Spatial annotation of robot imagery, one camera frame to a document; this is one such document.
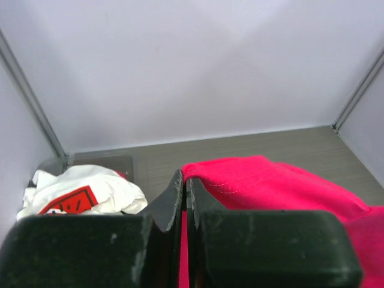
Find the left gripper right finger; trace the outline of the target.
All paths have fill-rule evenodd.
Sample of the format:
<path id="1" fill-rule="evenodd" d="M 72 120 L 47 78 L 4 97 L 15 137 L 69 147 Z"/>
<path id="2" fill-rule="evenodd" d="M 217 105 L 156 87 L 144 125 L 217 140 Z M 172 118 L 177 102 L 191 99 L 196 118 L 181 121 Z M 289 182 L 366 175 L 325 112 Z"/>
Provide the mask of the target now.
<path id="1" fill-rule="evenodd" d="M 359 287 L 346 230 L 325 211 L 230 210 L 186 184 L 191 287 Z"/>

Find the white t shirt red print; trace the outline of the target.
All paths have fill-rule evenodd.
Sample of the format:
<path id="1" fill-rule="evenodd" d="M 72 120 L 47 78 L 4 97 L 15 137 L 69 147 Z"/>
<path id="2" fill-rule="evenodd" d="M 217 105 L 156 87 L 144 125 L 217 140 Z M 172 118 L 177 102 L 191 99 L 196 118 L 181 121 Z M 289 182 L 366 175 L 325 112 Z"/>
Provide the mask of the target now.
<path id="1" fill-rule="evenodd" d="M 72 166 L 55 176 L 37 170 L 16 220 L 33 215 L 138 214 L 148 205 L 142 190 L 112 169 Z"/>

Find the clear plastic bin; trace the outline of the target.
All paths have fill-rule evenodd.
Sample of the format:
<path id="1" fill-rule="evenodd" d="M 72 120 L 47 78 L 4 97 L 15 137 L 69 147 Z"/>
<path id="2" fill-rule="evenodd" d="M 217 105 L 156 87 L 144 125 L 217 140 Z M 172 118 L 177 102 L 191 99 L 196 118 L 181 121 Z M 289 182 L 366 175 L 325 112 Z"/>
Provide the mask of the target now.
<path id="1" fill-rule="evenodd" d="M 72 166 L 85 164 L 103 166 L 123 174 L 127 180 L 134 180 L 133 158 L 132 156 L 121 152 L 114 153 L 99 151 L 79 153 L 69 155 L 64 160 L 51 158 L 42 162 L 38 166 L 38 170 L 43 170 L 54 176 L 58 176 Z"/>

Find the pink t shirt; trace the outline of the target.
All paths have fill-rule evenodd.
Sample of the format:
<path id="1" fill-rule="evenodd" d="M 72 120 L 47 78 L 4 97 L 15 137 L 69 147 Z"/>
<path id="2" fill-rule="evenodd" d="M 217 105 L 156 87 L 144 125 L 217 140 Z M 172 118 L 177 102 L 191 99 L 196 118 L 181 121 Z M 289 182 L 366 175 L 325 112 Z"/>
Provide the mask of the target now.
<path id="1" fill-rule="evenodd" d="M 362 287 L 383 287 L 383 207 L 369 206 L 343 187 L 300 167 L 262 155 L 184 165 L 229 209 L 323 210 L 345 226 L 364 271 Z"/>

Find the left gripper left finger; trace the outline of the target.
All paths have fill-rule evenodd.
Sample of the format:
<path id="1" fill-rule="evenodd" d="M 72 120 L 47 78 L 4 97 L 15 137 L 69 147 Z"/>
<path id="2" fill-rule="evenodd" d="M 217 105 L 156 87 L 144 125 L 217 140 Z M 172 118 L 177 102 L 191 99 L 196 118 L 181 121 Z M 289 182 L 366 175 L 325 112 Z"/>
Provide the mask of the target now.
<path id="1" fill-rule="evenodd" d="M 28 217 L 1 246 L 2 287 L 176 287 L 183 175 L 136 215 Z"/>

